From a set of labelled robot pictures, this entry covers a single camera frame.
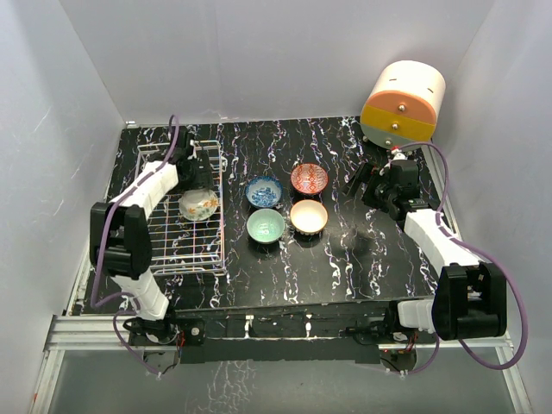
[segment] red patterned bowl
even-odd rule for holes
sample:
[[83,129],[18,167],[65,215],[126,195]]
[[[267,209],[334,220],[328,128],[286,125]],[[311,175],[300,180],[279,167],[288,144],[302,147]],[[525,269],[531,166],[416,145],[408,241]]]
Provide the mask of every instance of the red patterned bowl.
[[314,196],[328,185],[328,174],[316,164],[301,164],[292,171],[292,185],[301,194]]

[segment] white bowl with floral pattern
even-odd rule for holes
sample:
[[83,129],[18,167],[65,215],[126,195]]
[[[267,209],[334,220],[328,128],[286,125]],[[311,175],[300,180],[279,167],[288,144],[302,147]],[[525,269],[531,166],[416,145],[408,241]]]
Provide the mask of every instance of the white bowl with floral pattern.
[[189,190],[179,200],[180,214],[191,222],[207,220],[215,213],[218,205],[216,193],[206,188]]

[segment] blue patterned bowl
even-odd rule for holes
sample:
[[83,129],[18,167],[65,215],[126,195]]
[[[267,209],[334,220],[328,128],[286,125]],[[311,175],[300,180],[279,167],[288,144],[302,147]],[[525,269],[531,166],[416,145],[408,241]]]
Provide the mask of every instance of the blue patterned bowl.
[[271,209],[282,198],[282,192],[282,184],[272,177],[255,177],[245,189],[249,203],[258,209]]

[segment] yellow band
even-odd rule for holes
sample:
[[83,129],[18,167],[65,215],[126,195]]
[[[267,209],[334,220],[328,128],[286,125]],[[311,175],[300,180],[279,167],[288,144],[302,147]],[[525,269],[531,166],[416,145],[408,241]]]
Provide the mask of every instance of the yellow band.
[[435,125],[431,123],[395,115],[368,105],[362,108],[361,123],[413,141],[429,141],[435,131]]

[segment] cylindrical container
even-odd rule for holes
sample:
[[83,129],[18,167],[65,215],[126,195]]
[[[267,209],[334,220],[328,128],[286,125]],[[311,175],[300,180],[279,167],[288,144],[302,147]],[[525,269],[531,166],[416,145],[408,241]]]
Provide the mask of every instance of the cylindrical container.
[[385,148],[429,141],[445,88],[445,79],[432,66],[413,60],[390,64],[362,108],[362,132]]

